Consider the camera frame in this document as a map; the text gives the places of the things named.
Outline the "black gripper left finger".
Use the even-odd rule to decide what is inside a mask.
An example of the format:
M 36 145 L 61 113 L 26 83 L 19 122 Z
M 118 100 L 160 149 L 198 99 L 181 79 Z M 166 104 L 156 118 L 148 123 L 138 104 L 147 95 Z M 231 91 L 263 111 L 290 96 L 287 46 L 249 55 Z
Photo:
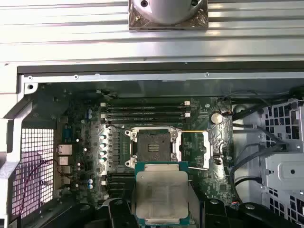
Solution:
M 129 179 L 123 187 L 121 198 L 105 201 L 102 207 L 92 206 L 87 210 L 79 209 L 73 215 L 72 228 L 138 228 L 139 224 L 132 213 L 132 194 L 135 180 Z

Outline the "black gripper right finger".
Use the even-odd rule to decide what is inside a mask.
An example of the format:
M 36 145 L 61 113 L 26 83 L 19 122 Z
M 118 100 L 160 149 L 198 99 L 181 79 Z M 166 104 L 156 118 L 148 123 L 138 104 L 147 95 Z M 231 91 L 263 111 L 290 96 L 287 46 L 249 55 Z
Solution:
M 238 209 L 218 199 L 201 202 L 199 228 L 302 228 L 303 225 L 286 220 L 256 203 L 240 204 Z

